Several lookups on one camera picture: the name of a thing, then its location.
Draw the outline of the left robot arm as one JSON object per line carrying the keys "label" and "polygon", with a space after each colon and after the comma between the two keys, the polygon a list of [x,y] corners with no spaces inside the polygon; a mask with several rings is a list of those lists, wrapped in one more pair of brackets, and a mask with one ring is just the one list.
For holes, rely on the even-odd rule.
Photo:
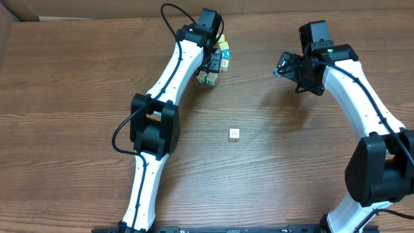
{"label": "left robot arm", "polygon": [[220,63],[213,56],[223,30],[222,16],[208,8],[203,8],[199,20],[173,30],[175,48],[166,68],[146,94],[134,95],[131,114],[114,131],[113,140],[130,125],[135,176],[127,211],[112,232],[151,230],[162,170],[180,137],[180,98],[197,71],[219,72]]}

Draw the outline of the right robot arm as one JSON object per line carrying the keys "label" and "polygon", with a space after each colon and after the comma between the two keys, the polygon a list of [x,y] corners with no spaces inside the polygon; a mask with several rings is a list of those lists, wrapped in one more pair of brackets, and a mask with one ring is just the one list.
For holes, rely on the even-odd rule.
{"label": "right robot arm", "polygon": [[299,29],[303,54],[284,52],[274,76],[296,83],[295,92],[330,92],[351,125],[358,145],[345,169],[347,192],[317,225],[289,225],[289,232],[378,232],[368,223],[381,212],[411,215],[389,206],[413,194],[413,131],[382,103],[348,44],[335,45],[326,21]]}

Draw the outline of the red circle block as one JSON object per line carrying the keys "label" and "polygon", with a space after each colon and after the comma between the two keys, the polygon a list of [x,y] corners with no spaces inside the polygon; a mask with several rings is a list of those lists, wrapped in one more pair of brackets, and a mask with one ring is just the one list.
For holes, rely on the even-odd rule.
{"label": "red circle block", "polygon": [[238,142],[240,138],[240,129],[230,128],[229,141]]}

